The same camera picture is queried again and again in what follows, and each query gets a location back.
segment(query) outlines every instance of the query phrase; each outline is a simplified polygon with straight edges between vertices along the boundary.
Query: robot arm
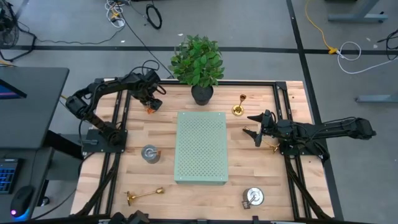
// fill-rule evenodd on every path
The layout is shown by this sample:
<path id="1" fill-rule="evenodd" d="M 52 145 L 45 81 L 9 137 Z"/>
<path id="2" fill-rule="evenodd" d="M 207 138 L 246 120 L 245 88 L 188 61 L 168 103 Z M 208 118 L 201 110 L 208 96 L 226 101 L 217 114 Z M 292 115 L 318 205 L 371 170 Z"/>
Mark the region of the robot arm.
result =
<path id="1" fill-rule="evenodd" d="M 266 110 L 258 116 L 248 116 L 249 119 L 261 123 L 259 134 L 254 131 L 243 129 L 249 134 L 257 147 L 261 145 L 262 136 L 268 135 L 290 144 L 308 143 L 315 139 L 326 139 L 348 136 L 353 139 L 370 139 L 376 135 L 370 122 L 363 118 L 345 118 L 327 123 L 313 125 L 308 123 L 299 123 L 287 119 L 275 122 L 275 115 Z"/>
<path id="2" fill-rule="evenodd" d="M 69 96 L 66 106 L 78 119 L 88 121 L 96 126 L 107 142 L 117 145 L 121 141 L 120 130 L 113 123 L 104 122 L 94 114 L 100 98 L 110 93 L 129 90 L 131 95 L 146 107 L 148 113 L 153 113 L 162 105 L 162 101 L 154 98 L 153 93 L 158 91 L 160 94 L 166 94 L 159 82 L 160 78 L 153 70 L 147 72 L 146 75 L 131 73 L 124 77 L 116 77 L 111 81 L 98 79 Z M 90 103 L 87 104 L 83 98 L 90 99 Z"/>

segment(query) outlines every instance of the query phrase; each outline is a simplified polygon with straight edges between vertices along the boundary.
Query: keyboard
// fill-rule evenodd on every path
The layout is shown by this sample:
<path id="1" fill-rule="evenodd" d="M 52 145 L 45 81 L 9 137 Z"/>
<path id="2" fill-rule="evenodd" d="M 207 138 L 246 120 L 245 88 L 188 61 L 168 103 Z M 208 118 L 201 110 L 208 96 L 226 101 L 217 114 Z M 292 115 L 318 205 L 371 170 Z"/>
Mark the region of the keyboard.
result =
<path id="1" fill-rule="evenodd" d="M 0 194 L 12 193 L 21 163 L 21 159 L 0 159 Z"/>

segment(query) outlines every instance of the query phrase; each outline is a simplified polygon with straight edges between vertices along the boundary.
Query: concrete floor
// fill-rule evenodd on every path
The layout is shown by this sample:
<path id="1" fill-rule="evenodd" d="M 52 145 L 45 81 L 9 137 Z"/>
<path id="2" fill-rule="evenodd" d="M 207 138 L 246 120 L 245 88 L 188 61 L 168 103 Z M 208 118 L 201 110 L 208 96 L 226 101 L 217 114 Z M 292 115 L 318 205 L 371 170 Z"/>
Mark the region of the concrete floor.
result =
<path id="1" fill-rule="evenodd" d="M 21 0 L 11 2 L 15 3 L 15 10 L 22 4 Z M 304 16 L 305 1 L 292 2 L 304 49 L 325 49 L 320 33 Z M 377 44 L 376 41 L 396 30 L 396 1 L 381 1 L 371 11 L 384 11 L 389 15 L 390 18 L 383 24 L 327 21 L 328 12 L 353 10 L 362 3 L 363 1 L 312 1 L 308 13 L 322 27 L 328 43 L 334 47 L 340 47 L 346 41 L 354 41 L 366 50 L 384 50 L 384 44 Z M 143 11 L 147 2 L 133 4 Z M 178 34 L 200 34 L 219 41 L 222 47 L 297 48 L 285 1 L 164 0 L 156 1 L 155 5 L 164 21 L 161 30 L 145 26 L 142 17 L 131 8 L 125 7 L 124 11 L 128 23 L 148 46 L 174 46 L 183 40 Z M 107 39 L 116 31 L 107 22 L 105 12 L 104 2 L 98 0 L 30 0 L 20 21 L 28 25 L 40 39 L 96 42 Z M 29 39 L 21 35 L 18 45 L 27 44 Z M 56 44 L 46 42 L 37 45 Z M 101 45 L 141 46 L 141 43 L 126 28 L 112 41 Z M 4 53 L 11 56 L 20 51 L 7 50 Z M 154 54 L 167 65 L 173 53 Z M 377 131 L 377 136 L 369 141 L 350 138 L 328 140 L 345 220 L 396 223 L 398 175 L 395 173 L 398 169 L 398 151 L 395 134 L 398 133 L 398 105 L 358 104 L 354 97 L 397 91 L 398 64 L 392 62 L 359 75 L 348 75 L 338 67 L 336 55 L 307 54 L 306 58 L 322 121 L 357 116 L 370 120 Z M 150 54 L 140 51 L 36 50 L 15 64 L 24 67 L 68 67 L 70 74 L 63 94 L 70 95 L 95 78 L 124 75 L 148 59 L 152 59 Z M 225 52 L 223 60 L 226 67 L 225 79 L 304 81 L 298 54 Z M 356 62 L 344 61 L 342 66 L 356 71 L 386 60 L 385 55 L 364 55 Z M 159 75 L 166 78 L 169 74 L 161 69 Z M 76 134 L 77 126 L 78 120 L 60 105 L 50 128 L 58 133 Z M 88 125 L 83 123 L 83 128 L 84 133 Z M 73 180 L 67 184 L 51 182 L 47 195 L 53 198 L 52 203 L 36 209 L 34 216 L 56 206 L 75 188 L 75 184 L 76 181 Z M 71 204 L 72 200 L 69 200 L 48 217 L 67 216 Z"/>

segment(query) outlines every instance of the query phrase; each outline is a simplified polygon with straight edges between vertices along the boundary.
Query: pegboard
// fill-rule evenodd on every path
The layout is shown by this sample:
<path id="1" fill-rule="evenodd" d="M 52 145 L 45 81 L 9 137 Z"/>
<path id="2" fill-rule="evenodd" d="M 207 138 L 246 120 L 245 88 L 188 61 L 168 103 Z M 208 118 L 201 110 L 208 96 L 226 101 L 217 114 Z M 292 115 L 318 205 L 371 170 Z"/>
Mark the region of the pegboard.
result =
<path id="1" fill-rule="evenodd" d="M 202 185 L 228 181 L 225 113 L 178 112 L 174 180 Z"/>

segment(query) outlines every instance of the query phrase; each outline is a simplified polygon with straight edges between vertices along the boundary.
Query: wooden tabletop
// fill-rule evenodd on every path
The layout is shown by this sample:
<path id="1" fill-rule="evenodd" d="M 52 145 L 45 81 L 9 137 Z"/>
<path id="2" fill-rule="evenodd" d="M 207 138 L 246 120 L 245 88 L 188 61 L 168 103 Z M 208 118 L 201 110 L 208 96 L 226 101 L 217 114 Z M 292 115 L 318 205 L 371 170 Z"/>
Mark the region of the wooden tabletop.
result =
<path id="1" fill-rule="evenodd" d="M 287 82 L 290 106 L 295 121 L 311 123 L 310 111 L 302 82 Z M 147 114 L 137 100 L 129 108 L 127 148 L 121 156 L 118 181 L 114 193 L 112 213 L 121 212 L 125 217 L 140 210 L 150 218 L 169 219 L 217 219 L 251 220 L 257 215 L 260 220 L 293 220 L 289 186 L 284 157 L 262 143 L 255 147 L 254 141 L 242 128 L 247 126 L 258 131 L 259 123 L 246 116 L 258 115 L 269 109 L 275 112 L 274 95 L 270 86 L 217 86 L 206 106 L 195 104 L 190 87 L 185 85 L 164 85 L 166 95 L 155 95 L 163 105 L 154 114 Z M 240 94 L 244 115 L 231 113 L 233 105 L 239 104 Z M 282 93 L 279 93 L 284 108 Z M 102 97 L 96 114 L 110 121 L 116 94 Z M 174 182 L 174 151 L 177 132 L 178 111 L 217 111 L 226 113 L 229 181 L 223 186 L 177 185 Z M 277 141 L 264 136 L 270 144 Z M 141 149 L 155 145 L 162 151 L 160 161 L 148 164 L 141 157 Z M 91 156 L 83 164 L 71 213 L 79 211 L 90 199 L 98 186 L 103 163 L 103 154 Z M 302 156 L 302 166 L 308 191 L 325 213 L 333 216 L 328 187 L 319 158 Z M 159 187 L 165 189 L 162 195 L 148 195 L 136 199 L 129 207 L 126 192 L 143 194 Z M 245 189 L 259 187 L 265 195 L 262 205 L 244 210 L 241 204 Z M 296 188 L 300 215 L 303 217 L 301 195 Z M 101 212 L 107 199 L 103 196 Z"/>

